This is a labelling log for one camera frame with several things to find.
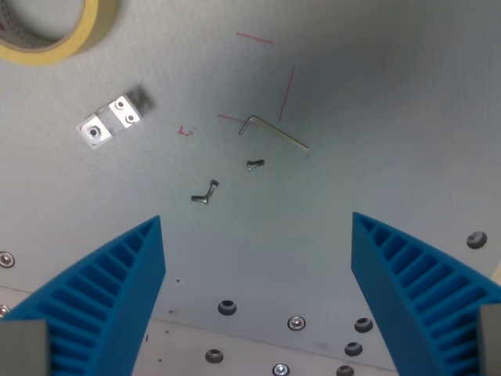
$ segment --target metal screw head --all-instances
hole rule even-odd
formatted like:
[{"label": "metal screw head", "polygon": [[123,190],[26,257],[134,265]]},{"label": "metal screw head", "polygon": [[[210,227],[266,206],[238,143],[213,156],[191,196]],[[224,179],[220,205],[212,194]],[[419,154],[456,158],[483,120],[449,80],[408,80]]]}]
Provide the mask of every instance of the metal screw head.
[{"label": "metal screw head", "polygon": [[305,328],[306,321],[301,316],[292,316],[287,323],[287,326],[292,331],[300,331]]},{"label": "metal screw head", "polygon": [[10,308],[7,305],[0,304],[0,319],[3,319],[9,312]]},{"label": "metal screw head", "polygon": [[10,253],[0,252],[0,266],[2,268],[12,268],[15,263],[16,260],[14,259],[14,256],[12,256]]},{"label": "metal screw head", "polygon": [[96,125],[91,125],[87,128],[87,133],[91,139],[97,139],[101,136],[101,128]]},{"label": "metal screw head", "polygon": [[290,373],[290,369],[286,364],[277,364],[273,368],[273,374],[275,376],[287,376]]}]

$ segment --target red marker line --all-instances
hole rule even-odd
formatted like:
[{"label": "red marker line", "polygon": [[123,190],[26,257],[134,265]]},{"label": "red marker line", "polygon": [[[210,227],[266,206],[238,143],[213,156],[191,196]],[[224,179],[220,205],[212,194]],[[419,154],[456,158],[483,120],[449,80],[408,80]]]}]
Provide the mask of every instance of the red marker line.
[{"label": "red marker line", "polygon": [[239,31],[236,32],[236,35],[239,35],[240,37],[254,39],[255,41],[258,41],[258,42],[269,43],[270,45],[273,44],[273,41],[270,41],[269,39],[263,39],[263,38],[253,37],[252,35],[243,34],[243,33],[240,33]]},{"label": "red marker line", "polygon": [[290,72],[289,84],[287,85],[287,90],[285,91],[285,98],[283,98],[282,109],[280,110],[279,122],[282,121],[283,110],[285,109],[285,104],[287,103],[287,98],[289,97],[290,85],[292,84],[292,79],[294,78],[294,72],[296,71],[296,66],[292,67]]},{"label": "red marker line", "polygon": [[226,119],[226,120],[233,120],[233,121],[238,121],[239,123],[245,123],[245,120],[240,120],[237,119],[236,117],[231,117],[231,116],[226,116],[226,115],[218,115],[218,118],[220,119]]}]

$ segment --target metal bracket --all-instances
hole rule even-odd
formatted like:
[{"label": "metal bracket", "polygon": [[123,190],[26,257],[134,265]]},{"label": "metal bracket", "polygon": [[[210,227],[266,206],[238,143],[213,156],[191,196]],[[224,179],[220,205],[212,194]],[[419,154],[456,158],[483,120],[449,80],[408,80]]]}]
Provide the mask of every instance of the metal bracket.
[{"label": "metal bracket", "polygon": [[142,115],[132,101],[127,96],[120,96],[79,124],[77,130],[85,141],[95,149],[141,119]]}]

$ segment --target allen key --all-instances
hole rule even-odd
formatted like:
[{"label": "allen key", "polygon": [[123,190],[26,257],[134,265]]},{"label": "allen key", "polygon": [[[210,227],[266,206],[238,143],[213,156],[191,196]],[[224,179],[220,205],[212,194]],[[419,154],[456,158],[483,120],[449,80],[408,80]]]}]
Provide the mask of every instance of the allen key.
[{"label": "allen key", "polygon": [[285,132],[281,131],[277,127],[274,127],[273,125],[269,124],[267,121],[264,121],[263,119],[261,119],[259,116],[256,116],[256,115],[252,115],[251,117],[249,117],[249,120],[247,120],[245,122],[245,124],[243,125],[242,129],[240,129],[240,132],[238,132],[239,136],[242,135],[243,131],[245,131],[245,128],[250,123],[254,123],[256,125],[266,125],[271,130],[275,131],[276,133],[278,133],[282,137],[285,137],[286,139],[288,139],[289,141],[291,141],[294,145],[299,146],[301,149],[304,149],[304,150],[309,150],[310,149],[308,146],[304,145],[301,141],[298,141],[294,137],[287,135]]}]

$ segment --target red pen mark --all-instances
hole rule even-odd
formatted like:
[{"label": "red pen mark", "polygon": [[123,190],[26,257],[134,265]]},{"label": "red pen mark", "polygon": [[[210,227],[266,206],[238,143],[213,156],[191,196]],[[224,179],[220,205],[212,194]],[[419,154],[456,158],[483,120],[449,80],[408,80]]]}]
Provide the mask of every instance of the red pen mark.
[{"label": "red pen mark", "polygon": [[183,135],[183,136],[186,136],[186,137],[190,137],[190,136],[193,134],[193,132],[192,132],[192,131],[188,131],[188,133],[184,133],[184,132],[182,131],[182,125],[181,125],[181,127],[179,128],[178,133],[179,133],[180,135]]},{"label": "red pen mark", "polygon": [[252,35],[240,33],[239,31],[236,32],[236,35],[239,35],[240,37],[254,39],[255,41],[258,41],[258,42],[269,43],[270,45],[273,44],[273,41],[270,41],[269,39],[253,37]]},{"label": "red pen mark", "polygon": [[226,119],[226,120],[233,120],[233,121],[238,121],[239,123],[245,123],[245,120],[240,120],[237,119],[236,117],[231,117],[231,116],[226,116],[226,115],[218,115],[218,118],[220,119]]},{"label": "red pen mark", "polygon": [[292,79],[294,78],[294,72],[296,71],[296,66],[292,67],[290,72],[289,84],[287,85],[287,90],[285,91],[285,98],[283,98],[282,109],[280,110],[279,122],[282,121],[283,110],[285,109],[285,104],[287,103],[287,98],[289,97],[290,85],[292,84]]}]

